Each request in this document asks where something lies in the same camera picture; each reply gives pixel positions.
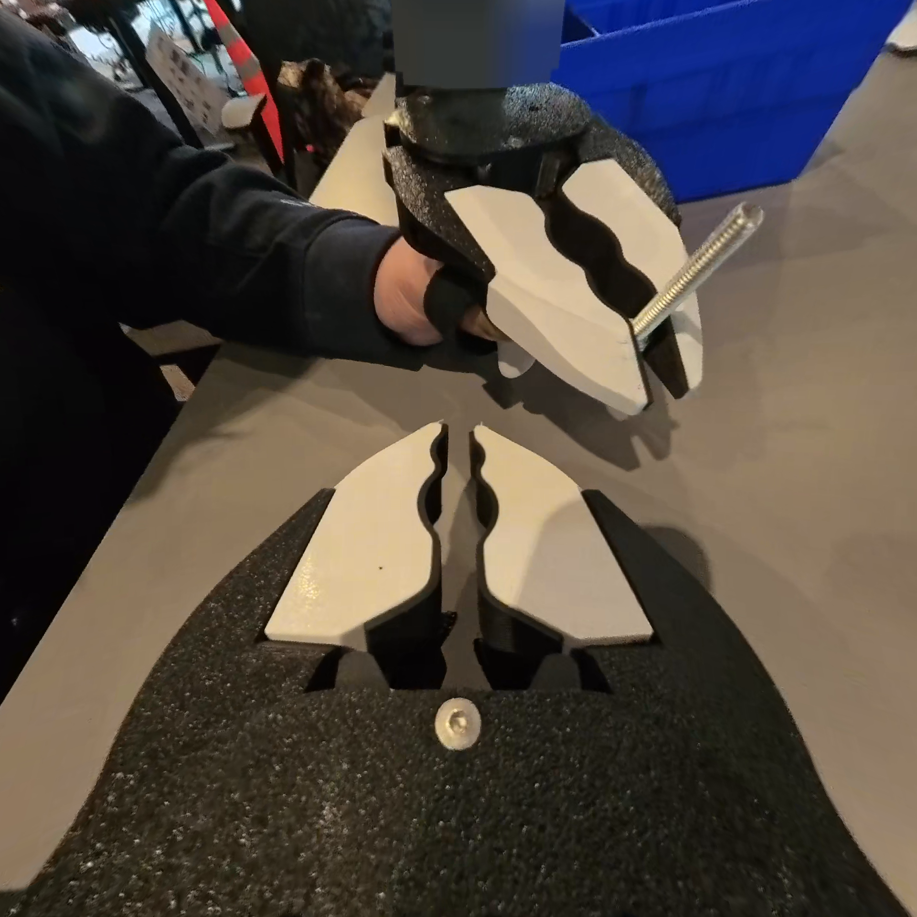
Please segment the person's left hand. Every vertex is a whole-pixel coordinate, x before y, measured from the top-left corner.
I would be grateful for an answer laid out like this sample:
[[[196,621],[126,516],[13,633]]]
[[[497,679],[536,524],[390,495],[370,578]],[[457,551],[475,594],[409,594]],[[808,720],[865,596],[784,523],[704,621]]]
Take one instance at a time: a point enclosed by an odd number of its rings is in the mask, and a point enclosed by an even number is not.
[[[428,258],[398,237],[376,271],[376,315],[384,327],[411,346],[428,348],[443,341],[424,306],[427,288],[442,267],[442,262]]]

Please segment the dark furry cloth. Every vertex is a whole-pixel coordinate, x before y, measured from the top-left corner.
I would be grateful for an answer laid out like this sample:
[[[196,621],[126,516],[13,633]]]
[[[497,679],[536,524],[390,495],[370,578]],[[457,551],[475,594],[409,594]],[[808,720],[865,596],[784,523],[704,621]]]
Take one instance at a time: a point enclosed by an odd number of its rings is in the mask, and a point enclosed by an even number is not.
[[[283,151],[296,166],[306,154],[321,177],[363,116],[381,78],[358,75],[315,58],[284,61],[276,82]]]

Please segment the silver threaded bolt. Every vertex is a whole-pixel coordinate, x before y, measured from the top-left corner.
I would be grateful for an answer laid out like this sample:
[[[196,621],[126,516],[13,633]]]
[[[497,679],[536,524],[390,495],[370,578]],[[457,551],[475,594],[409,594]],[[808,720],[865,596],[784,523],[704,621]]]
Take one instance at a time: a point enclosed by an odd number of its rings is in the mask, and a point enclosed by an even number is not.
[[[742,202],[728,212],[662,290],[631,319],[638,350],[646,349],[657,328],[746,244],[764,218],[763,208],[756,203]]]

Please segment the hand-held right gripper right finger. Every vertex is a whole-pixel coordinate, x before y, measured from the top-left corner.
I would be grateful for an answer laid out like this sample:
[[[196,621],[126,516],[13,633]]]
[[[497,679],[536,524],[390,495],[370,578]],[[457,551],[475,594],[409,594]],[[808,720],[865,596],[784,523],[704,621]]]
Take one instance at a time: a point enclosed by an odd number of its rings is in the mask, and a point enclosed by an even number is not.
[[[648,642],[653,627],[579,485],[483,424],[471,440],[495,512],[480,545],[484,596],[562,647]]]

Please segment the printed paper sign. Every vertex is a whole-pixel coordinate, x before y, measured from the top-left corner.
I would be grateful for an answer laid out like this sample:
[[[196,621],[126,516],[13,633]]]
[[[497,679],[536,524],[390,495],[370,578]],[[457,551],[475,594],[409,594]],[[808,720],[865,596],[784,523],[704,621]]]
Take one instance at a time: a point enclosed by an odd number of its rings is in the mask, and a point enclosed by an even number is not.
[[[146,60],[195,128],[212,137],[223,130],[223,108],[230,97],[159,25],[149,30]]]

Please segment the blue plastic bin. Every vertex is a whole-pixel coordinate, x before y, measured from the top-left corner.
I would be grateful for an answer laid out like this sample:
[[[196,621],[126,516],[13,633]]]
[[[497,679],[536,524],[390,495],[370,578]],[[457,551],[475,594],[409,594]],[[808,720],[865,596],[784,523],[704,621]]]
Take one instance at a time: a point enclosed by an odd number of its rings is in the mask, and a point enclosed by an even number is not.
[[[793,181],[907,1],[573,1],[553,79],[636,140],[678,203]]]

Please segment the orange reflective cone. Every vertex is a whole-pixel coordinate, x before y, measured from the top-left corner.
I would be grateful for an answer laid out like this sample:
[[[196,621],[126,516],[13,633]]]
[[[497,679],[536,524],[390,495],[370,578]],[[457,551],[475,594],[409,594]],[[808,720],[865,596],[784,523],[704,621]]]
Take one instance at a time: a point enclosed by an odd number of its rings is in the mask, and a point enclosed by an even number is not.
[[[281,119],[268,82],[257,57],[230,21],[223,6],[216,1],[205,1],[204,4],[247,95],[263,96],[264,105],[259,110],[254,134],[262,157],[276,176],[283,170],[284,149]]]

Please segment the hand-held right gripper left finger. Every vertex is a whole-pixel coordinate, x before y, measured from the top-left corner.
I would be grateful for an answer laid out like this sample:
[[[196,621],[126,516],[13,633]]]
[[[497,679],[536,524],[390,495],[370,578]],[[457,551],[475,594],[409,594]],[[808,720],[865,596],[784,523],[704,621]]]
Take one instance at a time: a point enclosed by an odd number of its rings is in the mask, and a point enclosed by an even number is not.
[[[434,421],[357,465],[334,488],[276,603],[270,641],[369,644],[441,572],[426,498],[443,474],[448,427]]]

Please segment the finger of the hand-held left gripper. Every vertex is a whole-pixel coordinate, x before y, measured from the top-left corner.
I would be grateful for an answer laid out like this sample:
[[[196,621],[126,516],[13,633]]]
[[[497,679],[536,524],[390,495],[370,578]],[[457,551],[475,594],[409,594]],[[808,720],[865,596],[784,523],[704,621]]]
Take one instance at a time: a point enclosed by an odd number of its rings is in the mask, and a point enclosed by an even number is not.
[[[688,258],[682,234],[615,160],[580,164],[545,200],[545,231],[579,268],[602,304],[625,320],[663,290]],[[703,379],[703,331],[696,294],[653,331],[641,366],[674,399]]]
[[[621,416],[642,413],[649,390],[629,321],[548,239],[535,200],[480,185],[445,198],[495,269],[490,321],[564,383]]]

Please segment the person's left forearm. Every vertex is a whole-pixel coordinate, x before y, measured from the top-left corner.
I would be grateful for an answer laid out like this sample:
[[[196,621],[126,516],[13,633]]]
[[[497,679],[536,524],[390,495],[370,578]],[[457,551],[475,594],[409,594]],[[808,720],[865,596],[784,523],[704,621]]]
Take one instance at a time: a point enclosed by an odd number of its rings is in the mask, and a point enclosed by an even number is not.
[[[75,152],[75,252],[103,261],[87,311],[112,328],[182,321],[214,338],[296,356],[413,362],[376,315],[391,227],[295,197],[226,156],[161,143]]]

